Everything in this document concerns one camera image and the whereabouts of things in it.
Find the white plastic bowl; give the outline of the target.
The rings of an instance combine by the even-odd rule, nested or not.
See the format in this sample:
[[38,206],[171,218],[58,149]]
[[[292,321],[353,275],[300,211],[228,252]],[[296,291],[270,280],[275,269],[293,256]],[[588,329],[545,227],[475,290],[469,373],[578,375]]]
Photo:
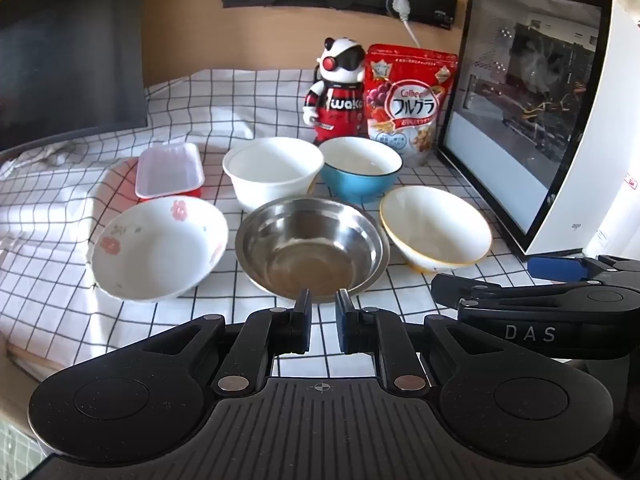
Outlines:
[[314,144],[280,136],[232,148],[222,161],[246,212],[280,198],[308,194],[323,165],[322,151]]

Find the stainless steel bowl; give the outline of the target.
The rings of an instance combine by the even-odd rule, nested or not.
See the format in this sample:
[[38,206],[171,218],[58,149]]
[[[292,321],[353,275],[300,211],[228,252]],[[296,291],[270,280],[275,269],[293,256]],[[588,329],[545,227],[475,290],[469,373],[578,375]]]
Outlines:
[[319,304],[341,288],[364,292],[390,262],[390,242],[370,214],[309,195],[255,209],[236,232],[234,248],[240,267],[260,289],[286,299],[307,289]]

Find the red granola cereal bag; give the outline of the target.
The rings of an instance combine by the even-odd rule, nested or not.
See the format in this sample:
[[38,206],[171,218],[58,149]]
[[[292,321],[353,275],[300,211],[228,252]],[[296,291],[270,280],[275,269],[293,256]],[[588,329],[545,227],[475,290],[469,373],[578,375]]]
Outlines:
[[364,68],[369,138],[392,148],[408,167],[424,165],[457,73],[457,55],[374,44]]

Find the blue ceramic bowl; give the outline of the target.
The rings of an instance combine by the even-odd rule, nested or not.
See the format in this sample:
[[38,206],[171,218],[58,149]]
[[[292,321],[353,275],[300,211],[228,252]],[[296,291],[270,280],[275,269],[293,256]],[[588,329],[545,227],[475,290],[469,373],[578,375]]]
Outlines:
[[404,166],[389,146],[371,139],[344,136],[323,142],[320,172],[331,194],[349,203],[367,203],[389,191]]

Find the red panda robot figurine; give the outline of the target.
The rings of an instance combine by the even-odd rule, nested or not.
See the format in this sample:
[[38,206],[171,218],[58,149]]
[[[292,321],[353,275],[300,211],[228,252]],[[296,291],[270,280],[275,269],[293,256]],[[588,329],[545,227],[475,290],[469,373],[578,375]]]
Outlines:
[[366,52],[348,38],[326,38],[317,58],[316,80],[306,94],[303,121],[314,128],[314,145],[367,135],[363,81]]

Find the black monitor screen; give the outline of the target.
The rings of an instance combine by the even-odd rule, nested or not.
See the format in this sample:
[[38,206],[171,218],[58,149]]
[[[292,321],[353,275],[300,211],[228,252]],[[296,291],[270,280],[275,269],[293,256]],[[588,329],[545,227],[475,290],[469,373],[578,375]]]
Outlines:
[[1,153],[146,123],[142,0],[1,0]]

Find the red rectangular plastic container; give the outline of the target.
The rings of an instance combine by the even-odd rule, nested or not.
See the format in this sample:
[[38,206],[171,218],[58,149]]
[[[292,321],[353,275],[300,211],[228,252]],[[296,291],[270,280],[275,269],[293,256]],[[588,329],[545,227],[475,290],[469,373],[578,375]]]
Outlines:
[[205,174],[194,143],[158,144],[138,158],[134,192],[139,200],[174,195],[200,197]]

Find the white microwave oven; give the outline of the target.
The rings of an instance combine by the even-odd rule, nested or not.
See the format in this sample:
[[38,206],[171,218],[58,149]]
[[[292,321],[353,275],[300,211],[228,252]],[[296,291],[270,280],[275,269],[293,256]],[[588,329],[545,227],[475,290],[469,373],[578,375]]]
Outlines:
[[437,151],[523,256],[588,246],[639,142],[638,25],[615,0],[468,0]]

